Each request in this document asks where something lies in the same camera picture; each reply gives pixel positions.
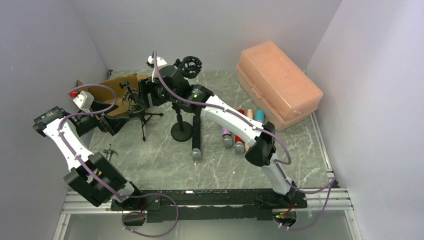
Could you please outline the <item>black tripod shock-mount stand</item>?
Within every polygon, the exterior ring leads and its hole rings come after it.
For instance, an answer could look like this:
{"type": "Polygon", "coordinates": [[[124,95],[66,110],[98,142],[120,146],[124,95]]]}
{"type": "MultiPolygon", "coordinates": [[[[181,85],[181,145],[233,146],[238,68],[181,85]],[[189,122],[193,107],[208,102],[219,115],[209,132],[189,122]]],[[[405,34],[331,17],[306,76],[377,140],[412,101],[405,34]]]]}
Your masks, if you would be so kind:
{"type": "Polygon", "coordinates": [[[137,100],[141,96],[140,91],[138,89],[132,88],[128,81],[119,83],[118,85],[121,89],[125,89],[125,92],[121,98],[121,106],[127,113],[129,113],[129,116],[131,118],[137,117],[138,119],[140,119],[141,130],[142,130],[142,140],[145,142],[146,141],[146,136],[144,131],[145,125],[149,122],[149,120],[153,116],[162,117],[164,114],[146,112],[144,107],[141,106],[139,103],[137,103],[137,100]]]}

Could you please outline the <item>black round-base clip stand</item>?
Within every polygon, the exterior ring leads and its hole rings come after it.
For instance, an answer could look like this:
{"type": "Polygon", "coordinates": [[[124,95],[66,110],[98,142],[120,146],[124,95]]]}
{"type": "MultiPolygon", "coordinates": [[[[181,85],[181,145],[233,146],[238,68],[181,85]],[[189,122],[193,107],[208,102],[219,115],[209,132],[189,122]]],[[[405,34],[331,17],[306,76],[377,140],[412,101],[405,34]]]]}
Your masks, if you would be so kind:
{"type": "Polygon", "coordinates": [[[172,108],[175,110],[177,122],[171,127],[171,137],[177,142],[186,142],[192,138],[193,127],[183,120],[181,109],[176,104],[173,103],[172,108]]]}

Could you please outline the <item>black glitter microphone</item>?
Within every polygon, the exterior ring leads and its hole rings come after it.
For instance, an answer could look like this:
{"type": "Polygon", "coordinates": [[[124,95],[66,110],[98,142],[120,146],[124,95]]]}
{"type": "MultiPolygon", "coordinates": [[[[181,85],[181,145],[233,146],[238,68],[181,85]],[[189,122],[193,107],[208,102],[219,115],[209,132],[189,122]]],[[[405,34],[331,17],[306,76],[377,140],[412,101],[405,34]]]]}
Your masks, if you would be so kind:
{"type": "Polygon", "coordinates": [[[201,118],[198,115],[192,117],[191,159],[197,163],[202,159],[201,151],[201,118]]]}

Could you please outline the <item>purple glitter microphone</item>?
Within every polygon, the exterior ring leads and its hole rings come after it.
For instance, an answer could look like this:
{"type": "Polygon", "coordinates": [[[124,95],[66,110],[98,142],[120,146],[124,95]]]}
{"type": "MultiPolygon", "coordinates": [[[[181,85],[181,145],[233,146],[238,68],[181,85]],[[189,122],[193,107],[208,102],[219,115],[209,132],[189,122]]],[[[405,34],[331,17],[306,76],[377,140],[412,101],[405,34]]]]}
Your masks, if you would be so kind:
{"type": "Polygon", "coordinates": [[[221,133],[222,133],[222,144],[225,148],[231,148],[233,146],[233,138],[231,131],[222,126],[221,127],[221,133]]]}

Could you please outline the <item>pink peach microphone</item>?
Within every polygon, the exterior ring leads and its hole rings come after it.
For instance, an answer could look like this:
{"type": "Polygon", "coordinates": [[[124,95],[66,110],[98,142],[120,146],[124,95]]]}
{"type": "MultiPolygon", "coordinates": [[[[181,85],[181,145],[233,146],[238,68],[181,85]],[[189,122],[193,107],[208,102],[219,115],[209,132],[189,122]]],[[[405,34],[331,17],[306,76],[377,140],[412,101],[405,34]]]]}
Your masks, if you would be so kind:
{"type": "Polygon", "coordinates": [[[248,110],[247,110],[247,112],[246,112],[246,116],[247,116],[249,119],[253,120],[253,119],[254,119],[254,113],[253,113],[253,110],[252,110],[252,109],[248,109],[248,110]]]}

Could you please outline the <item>red glitter microphone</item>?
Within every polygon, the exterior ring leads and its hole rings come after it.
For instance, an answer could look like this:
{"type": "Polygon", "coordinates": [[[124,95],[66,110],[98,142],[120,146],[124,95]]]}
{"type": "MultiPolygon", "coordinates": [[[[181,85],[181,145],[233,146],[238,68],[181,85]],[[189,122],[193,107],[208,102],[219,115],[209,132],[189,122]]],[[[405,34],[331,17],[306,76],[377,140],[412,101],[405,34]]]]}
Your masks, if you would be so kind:
{"type": "Polygon", "coordinates": [[[243,154],[246,149],[245,142],[237,134],[235,135],[235,138],[234,138],[233,149],[236,154],[243,154]]]}

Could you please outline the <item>blue microphone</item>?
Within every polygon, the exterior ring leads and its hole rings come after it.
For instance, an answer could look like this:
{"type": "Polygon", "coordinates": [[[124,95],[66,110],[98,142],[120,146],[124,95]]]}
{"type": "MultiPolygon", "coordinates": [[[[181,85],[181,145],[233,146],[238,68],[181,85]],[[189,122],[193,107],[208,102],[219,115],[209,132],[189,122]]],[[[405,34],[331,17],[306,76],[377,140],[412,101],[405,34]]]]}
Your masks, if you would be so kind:
{"type": "Polygon", "coordinates": [[[265,114],[263,110],[257,110],[254,114],[254,120],[260,123],[264,123],[265,121],[265,114]]]}

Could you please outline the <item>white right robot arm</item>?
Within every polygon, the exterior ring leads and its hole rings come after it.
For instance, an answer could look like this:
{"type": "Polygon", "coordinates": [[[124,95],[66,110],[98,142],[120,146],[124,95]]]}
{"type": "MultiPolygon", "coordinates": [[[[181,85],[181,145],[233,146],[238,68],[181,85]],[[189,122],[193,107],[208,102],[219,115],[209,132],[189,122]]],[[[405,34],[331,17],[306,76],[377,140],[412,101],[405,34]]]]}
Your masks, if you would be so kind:
{"type": "Polygon", "coordinates": [[[142,104],[148,107],[150,102],[154,106],[170,102],[187,113],[212,120],[229,129],[250,145],[245,159],[262,169],[275,193],[287,196],[294,190],[294,186],[282,166],[289,165],[291,157],[284,147],[287,161],[278,159],[275,143],[281,143],[281,140],[275,135],[275,126],[271,122],[261,123],[249,119],[207,87],[190,84],[188,80],[196,78],[197,75],[198,72],[186,74],[173,65],[153,68],[151,77],[139,87],[140,92],[144,94],[142,104]]]}

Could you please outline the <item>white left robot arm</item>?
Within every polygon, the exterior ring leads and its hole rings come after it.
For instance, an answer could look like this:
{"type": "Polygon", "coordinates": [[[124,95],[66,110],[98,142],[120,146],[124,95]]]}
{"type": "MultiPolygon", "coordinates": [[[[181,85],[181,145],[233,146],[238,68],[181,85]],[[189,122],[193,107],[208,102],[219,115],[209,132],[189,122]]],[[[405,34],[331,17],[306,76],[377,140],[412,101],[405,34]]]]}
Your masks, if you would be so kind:
{"type": "Polygon", "coordinates": [[[105,114],[70,114],[53,107],[34,119],[33,129],[55,142],[63,154],[69,173],[66,184],[95,207],[113,200],[122,209],[142,207],[141,191],[112,165],[105,154],[92,152],[81,137],[98,128],[114,136],[128,122],[128,118],[105,114]]]}

